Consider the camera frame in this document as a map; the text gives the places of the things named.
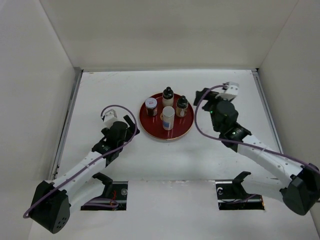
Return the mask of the black cap pepper bottle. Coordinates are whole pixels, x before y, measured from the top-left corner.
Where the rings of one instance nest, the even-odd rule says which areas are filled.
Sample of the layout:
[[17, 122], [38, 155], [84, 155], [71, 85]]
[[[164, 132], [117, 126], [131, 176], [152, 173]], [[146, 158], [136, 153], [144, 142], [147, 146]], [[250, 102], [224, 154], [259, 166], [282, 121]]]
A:
[[173, 104], [174, 104], [174, 91], [170, 86], [168, 86], [162, 92], [162, 105], [163, 107], [167, 107], [167, 106], [172, 107]]

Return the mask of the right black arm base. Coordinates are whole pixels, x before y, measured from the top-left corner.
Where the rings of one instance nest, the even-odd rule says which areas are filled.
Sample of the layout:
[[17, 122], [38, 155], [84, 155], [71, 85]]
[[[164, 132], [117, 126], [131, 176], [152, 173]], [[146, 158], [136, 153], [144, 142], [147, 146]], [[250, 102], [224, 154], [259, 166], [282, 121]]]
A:
[[243, 181], [251, 173], [243, 171], [234, 179], [215, 181], [218, 209], [220, 211], [265, 210], [261, 195], [247, 193], [242, 186]]

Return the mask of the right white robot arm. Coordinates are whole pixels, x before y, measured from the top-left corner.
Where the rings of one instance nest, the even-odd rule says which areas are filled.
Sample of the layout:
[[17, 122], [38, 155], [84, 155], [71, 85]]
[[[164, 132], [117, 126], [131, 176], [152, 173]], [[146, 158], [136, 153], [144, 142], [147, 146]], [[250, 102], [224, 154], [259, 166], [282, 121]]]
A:
[[249, 193], [268, 196], [278, 200], [292, 212], [304, 216], [320, 199], [320, 170], [312, 163], [275, 152], [257, 139], [248, 129], [237, 122], [239, 116], [232, 101], [237, 96], [235, 86], [220, 85], [196, 91], [194, 106], [209, 112], [213, 130], [219, 133], [217, 141], [245, 156], [277, 178], [277, 182], [246, 182], [250, 172], [241, 172], [233, 179], [232, 192], [238, 198]]

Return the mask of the dark sauce jar white lid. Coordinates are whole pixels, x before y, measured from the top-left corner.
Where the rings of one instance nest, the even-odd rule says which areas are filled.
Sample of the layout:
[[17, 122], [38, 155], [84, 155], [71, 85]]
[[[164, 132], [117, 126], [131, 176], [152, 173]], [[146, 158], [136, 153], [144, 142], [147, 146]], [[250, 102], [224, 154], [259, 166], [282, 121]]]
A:
[[147, 98], [145, 100], [145, 108], [146, 108], [147, 115], [149, 117], [154, 117], [157, 115], [157, 105], [158, 105], [158, 102], [153, 97]]

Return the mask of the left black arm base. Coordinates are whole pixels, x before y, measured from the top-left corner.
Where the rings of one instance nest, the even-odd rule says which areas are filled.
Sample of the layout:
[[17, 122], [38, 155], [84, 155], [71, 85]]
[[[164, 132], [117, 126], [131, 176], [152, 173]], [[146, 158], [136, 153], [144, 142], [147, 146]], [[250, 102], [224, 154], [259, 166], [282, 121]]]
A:
[[103, 173], [96, 173], [93, 179], [103, 184], [100, 195], [81, 206], [81, 211], [126, 211], [128, 198], [128, 181], [113, 181]]

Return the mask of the black cap salt bottle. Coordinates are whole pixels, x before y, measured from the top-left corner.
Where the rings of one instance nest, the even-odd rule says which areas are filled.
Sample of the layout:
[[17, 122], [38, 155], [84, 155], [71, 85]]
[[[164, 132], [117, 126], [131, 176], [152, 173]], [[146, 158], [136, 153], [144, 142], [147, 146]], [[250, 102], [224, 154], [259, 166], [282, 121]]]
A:
[[175, 114], [180, 118], [185, 117], [187, 114], [188, 106], [189, 102], [187, 98], [182, 95], [176, 102]]

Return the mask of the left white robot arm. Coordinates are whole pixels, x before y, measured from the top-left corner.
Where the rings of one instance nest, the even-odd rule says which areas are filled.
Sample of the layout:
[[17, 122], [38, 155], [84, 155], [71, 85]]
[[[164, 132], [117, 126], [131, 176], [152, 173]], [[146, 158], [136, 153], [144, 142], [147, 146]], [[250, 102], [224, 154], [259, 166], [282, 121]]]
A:
[[30, 217], [52, 234], [58, 233], [70, 217], [72, 194], [119, 156], [138, 134], [137, 121], [125, 115], [124, 121], [115, 121], [101, 132], [104, 137], [78, 165], [55, 181], [42, 181], [36, 187], [25, 218]]

